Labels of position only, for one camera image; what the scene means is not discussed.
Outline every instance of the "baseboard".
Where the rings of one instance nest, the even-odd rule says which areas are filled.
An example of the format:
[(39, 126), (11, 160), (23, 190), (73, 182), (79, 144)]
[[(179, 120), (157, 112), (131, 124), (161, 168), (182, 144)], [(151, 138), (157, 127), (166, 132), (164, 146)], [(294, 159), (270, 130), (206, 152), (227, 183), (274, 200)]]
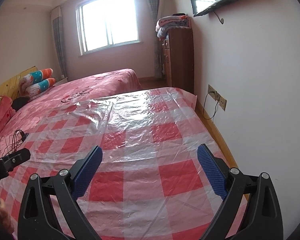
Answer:
[(138, 78), (138, 79), (139, 79), (139, 82), (157, 81), (157, 80), (159, 80), (159, 79), (156, 78), (156, 77), (144, 77), (144, 78)]
[(226, 160), (228, 161), (229, 165), (231, 168), (236, 167), (238, 168), (237, 163), (235, 162), (229, 147), (227, 146), (225, 140), (223, 139), (223, 137), (221, 136), (218, 128), (215, 126), (214, 122), (212, 120), (206, 120), (204, 119), (207, 118), (209, 119), (209, 115), (207, 114), (206, 111), (203, 111), (203, 106), (201, 105), (201, 103), (197, 100), (197, 105), (196, 105), (196, 114), (198, 115), (198, 117), (200, 118), (201, 122), (203, 123), (203, 125), (207, 128), (208, 132), (210, 133), (210, 135), (212, 136), (212, 138), (216, 141), (216, 143), (218, 144), (221, 152), (223, 153), (223, 155), (225, 156)]

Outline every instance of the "headboard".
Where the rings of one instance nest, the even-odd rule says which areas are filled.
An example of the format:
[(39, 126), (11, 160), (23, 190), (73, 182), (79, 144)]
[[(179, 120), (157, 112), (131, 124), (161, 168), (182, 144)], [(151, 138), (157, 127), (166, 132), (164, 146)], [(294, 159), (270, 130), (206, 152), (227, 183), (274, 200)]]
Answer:
[(38, 69), (34, 66), (32, 68), (29, 68), (29, 69), (21, 72), (20, 74), (18, 74), (16, 76), (10, 78), (6, 82), (3, 82), (0, 85), (0, 95), (8, 96), (8, 97), (12, 98), (12, 100), (19, 97), (18, 84), (19, 84), (20, 78), (24, 77), (25, 75), (27, 75), (29, 73), (35, 72), (37, 70)]

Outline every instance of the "checkered tablecloth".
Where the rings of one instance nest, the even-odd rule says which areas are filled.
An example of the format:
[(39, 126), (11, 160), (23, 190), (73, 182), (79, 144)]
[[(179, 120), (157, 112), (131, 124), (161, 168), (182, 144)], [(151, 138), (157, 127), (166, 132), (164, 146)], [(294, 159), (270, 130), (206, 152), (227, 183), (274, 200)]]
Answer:
[[(222, 200), (196, 150), (205, 143), (224, 156), (195, 114), (195, 102), (183, 90), (162, 88), (49, 109), (23, 143), (31, 159), (0, 182), (16, 229), (30, 175), (55, 175), (100, 145), (103, 161), (78, 204), (103, 240), (199, 239)], [(71, 235), (56, 198), (53, 203)], [(243, 200), (230, 234), (245, 205)]]

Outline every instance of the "curtain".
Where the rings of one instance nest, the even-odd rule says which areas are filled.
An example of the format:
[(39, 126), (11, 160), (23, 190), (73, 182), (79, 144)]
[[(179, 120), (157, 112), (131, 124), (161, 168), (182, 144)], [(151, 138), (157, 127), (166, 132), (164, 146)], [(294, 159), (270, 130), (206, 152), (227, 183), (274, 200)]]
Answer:
[(51, 11), (52, 31), (56, 46), (58, 61), (64, 77), (68, 77), (66, 70), (65, 43), (63, 37), (61, 8), (58, 6)]
[(150, 8), (152, 21), (154, 23), (154, 35), (156, 36), (154, 42), (154, 76), (156, 78), (162, 78), (162, 65), (160, 61), (159, 40), (157, 39), (157, 33), (155, 32), (155, 26), (157, 24), (157, 19), (158, 19), (159, 0), (147, 0), (147, 2)]

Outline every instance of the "brown dresser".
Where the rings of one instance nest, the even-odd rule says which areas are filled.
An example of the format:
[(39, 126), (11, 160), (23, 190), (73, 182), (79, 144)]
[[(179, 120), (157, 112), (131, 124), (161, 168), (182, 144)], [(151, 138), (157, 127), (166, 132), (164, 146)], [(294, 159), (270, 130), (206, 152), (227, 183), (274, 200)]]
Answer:
[(192, 29), (171, 29), (161, 41), (168, 86), (194, 93), (194, 49)]

